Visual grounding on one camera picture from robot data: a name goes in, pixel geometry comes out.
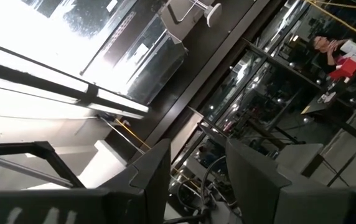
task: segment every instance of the woman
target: woman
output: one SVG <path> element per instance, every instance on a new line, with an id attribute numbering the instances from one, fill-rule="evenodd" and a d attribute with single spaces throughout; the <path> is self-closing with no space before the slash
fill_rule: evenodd
<path id="1" fill-rule="evenodd" d="M 317 34 L 311 41 L 313 48 L 321 53 L 317 58 L 321 69 L 326 74 L 336 70 L 337 62 L 345 55 L 340 48 L 348 39 L 337 40 L 329 35 Z"/>

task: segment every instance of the yellow cable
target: yellow cable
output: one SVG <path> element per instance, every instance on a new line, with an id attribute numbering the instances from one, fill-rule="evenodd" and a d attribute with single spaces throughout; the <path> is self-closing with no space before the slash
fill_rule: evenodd
<path id="1" fill-rule="evenodd" d="M 115 119 L 116 122 L 118 124 L 120 124 L 125 130 L 127 130 L 130 134 L 132 134 L 138 141 L 140 141 L 144 146 L 146 146 L 148 149 L 151 149 L 150 146 L 148 146 L 144 141 L 142 141 L 142 139 L 140 139 L 136 134 L 134 134 L 129 128 L 127 128 L 127 126 L 125 126 L 121 121 L 119 121 L 118 119 Z M 181 175 L 183 177 L 185 177 L 185 179 L 189 180 L 188 177 L 186 177 L 183 173 L 181 173 Z M 200 187 L 198 187 L 195 183 L 193 183 L 192 181 L 189 181 L 191 184 L 193 184 L 198 190 L 200 190 Z"/>
<path id="2" fill-rule="evenodd" d="M 350 30 L 356 32 L 356 29 L 353 28 L 350 24 L 346 23 L 345 21 L 343 21 L 342 19 L 338 18 L 337 16 L 327 12 L 325 9 L 321 8 L 320 6 L 318 6 L 317 4 L 313 3 L 310 0 L 305 0 L 306 2 L 308 2 L 309 4 L 313 5 L 315 8 L 317 8 L 318 10 L 322 11 L 324 14 L 327 14 L 328 16 L 330 16 L 331 18 L 337 20 L 338 22 L 342 23 L 344 26 L 346 26 L 347 28 L 349 28 Z"/>
<path id="3" fill-rule="evenodd" d="M 310 0 L 310 1 L 312 1 L 314 3 L 321 3 L 321 4 L 325 4 L 325 5 L 330 5 L 330 6 L 340 6 L 340 7 L 356 9 L 356 6 L 351 6 L 351 5 L 347 5 L 347 4 L 339 4 L 339 3 L 324 2 L 324 1 L 314 1 L 314 0 Z"/>

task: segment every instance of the white box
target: white box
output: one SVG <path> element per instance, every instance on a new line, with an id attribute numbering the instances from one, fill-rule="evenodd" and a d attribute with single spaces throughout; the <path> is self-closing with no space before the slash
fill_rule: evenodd
<path id="1" fill-rule="evenodd" d="M 343 56 L 343 58 L 351 58 L 354 62 L 356 62 L 356 53 L 350 52 Z"/>
<path id="2" fill-rule="evenodd" d="M 345 53 L 353 52 L 356 54 L 356 43 L 352 42 L 351 40 L 346 41 L 340 48 Z"/>

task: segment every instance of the red box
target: red box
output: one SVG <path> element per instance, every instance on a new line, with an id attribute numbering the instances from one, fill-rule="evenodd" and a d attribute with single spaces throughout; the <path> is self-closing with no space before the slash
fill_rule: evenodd
<path id="1" fill-rule="evenodd" d="M 351 58 L 347 58 L 344 60 L 341 68 L 336 71 L 330 72 L 330 77 L 333 79 L 339 79 L 341 77 L 352 78 L 356 71 L 356 62 L 354 62 Z"/>

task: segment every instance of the hand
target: hand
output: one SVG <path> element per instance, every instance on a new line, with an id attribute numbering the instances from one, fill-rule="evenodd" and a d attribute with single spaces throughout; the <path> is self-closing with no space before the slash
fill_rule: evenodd
<path id="1" fill-rule="evenodd" d="M 333 40 L 332 42 L 330 42 L 330 44 L 328 46 L 327 53 L 332 55 L 333 52 L 335 52 L 337 50 L 338 46 L 339 46 L 339 42 L 336 40 Z"/>

